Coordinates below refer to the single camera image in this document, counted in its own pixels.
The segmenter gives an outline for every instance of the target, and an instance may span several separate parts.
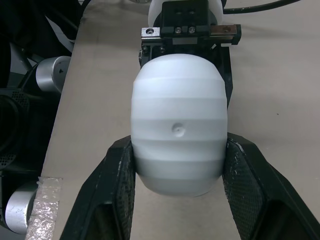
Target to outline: beige tabletop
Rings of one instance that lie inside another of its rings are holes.
[[[267,0],[228,0],[246,7]],[[230,48],[229,132],[260,148],[320,220],[320,1],[228,15],[242,39]],[[82,19],[42,176],[63,178],[58,240],[84,181],[112,143],[130,134],[140,31],[148,6],[92,0]],[[220,179],[198,198],[157,195],[136,183],[132,240],[238,240]]]

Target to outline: metal cylinder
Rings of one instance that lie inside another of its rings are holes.
[[[70,59],[69,56],[59,56],[45,59],[39,63],[35,78],[42,91],[61,94]]]
[[[17,234],[26,234],[38,185],[29,182],[19,187],[10,197],[5,208],[5,223]]]

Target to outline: barrel-shaped object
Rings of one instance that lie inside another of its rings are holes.
[[[136,171],[150,190],[207,193],[222,174],[227,142],[225,83],[191,54],[157,57],[133,85],[131,140]]]

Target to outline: bolt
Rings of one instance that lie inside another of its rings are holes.
[[[194,34],[196,32],[196,28],[194,26],[189,27],[189,33]]]
[[[180,33],[182,32],[182,28],[179,27],[179,26],[177,26],[177,27],[174,29],[174,32],[175,32],[176,34],[180,34]]]
[[[225,26],[225,27],[223,28],[223,31],[224,31],[225,33],[229,33],[229,32],[231,31],[231,28],[230,28],[229,26]]]
[[[153,30],[153,28],[148,28],[145,32],[148,35],[152,35],[152,34],[154,34],[155,30]]]
[[[144,53],[148,52],[149,48],[147,46],[142,46],[142,51]]]
[[[166,51],[166,49],[163,46],[161,46],[160,47],[160,53],[164,53],[165,51]]]

